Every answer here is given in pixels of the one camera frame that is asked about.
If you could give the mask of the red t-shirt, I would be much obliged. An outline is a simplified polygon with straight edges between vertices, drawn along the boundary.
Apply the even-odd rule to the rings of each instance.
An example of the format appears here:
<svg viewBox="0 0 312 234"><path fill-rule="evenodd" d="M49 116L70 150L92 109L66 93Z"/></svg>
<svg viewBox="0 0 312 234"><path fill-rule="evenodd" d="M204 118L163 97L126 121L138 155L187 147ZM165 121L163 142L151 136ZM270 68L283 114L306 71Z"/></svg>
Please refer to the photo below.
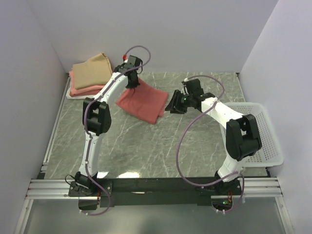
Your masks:
<svg viewBox="0 0 312 234"><path fill-rule="evenodd" d="M139 79L139 86L125 90L116 101L118 107L128 114L149 124L156 124L164 115L168 93L158 90Z"/></svg>

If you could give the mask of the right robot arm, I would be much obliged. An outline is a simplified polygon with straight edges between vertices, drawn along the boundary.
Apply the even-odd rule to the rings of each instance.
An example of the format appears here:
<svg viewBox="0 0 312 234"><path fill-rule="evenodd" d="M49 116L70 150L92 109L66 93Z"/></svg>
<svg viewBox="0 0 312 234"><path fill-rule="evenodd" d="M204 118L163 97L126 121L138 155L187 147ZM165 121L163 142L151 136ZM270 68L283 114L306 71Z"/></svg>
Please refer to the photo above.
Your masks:
<svg viewBox="0 0 312 234"><path fill-rule="evenodd" d="M217 121L226 131L227 156L215 174L215 180L206 184L199 184L186 178L179 166L179 149L176 150L175 163L182 180L196 187L211 187L221 195L224 195L242 177L242 169L246 158L253 156L262 148L256 118L252 114L241 114L220 101L225 93L224 85L219 96L205 93L201 87L199 76L185 78L182 82L183 89L175 90L172 99L165 108L172 114L185 114L189 107L200 111L200 115L191 121L194 124L204 115L208 115Z"/></svg>

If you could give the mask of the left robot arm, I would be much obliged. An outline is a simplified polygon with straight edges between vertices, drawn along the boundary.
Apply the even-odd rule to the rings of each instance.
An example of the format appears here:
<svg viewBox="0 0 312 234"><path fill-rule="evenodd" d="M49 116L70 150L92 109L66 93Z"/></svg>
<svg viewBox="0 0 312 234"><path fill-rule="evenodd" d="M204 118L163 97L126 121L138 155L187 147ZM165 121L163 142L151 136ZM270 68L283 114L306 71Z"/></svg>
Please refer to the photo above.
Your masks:
<svg viewBox="0 0 312 234"><path fill-rule="evenodd" d="M142 66L143 61L140 58L124 56L123 63L114 69L108 83L100 92L83 101L85 146L81 165L70 184L69 196L91 196L102 192L96 179L101 143L112 123L110 105L117 100L124 88L139 86L137 70Z"/></svg>

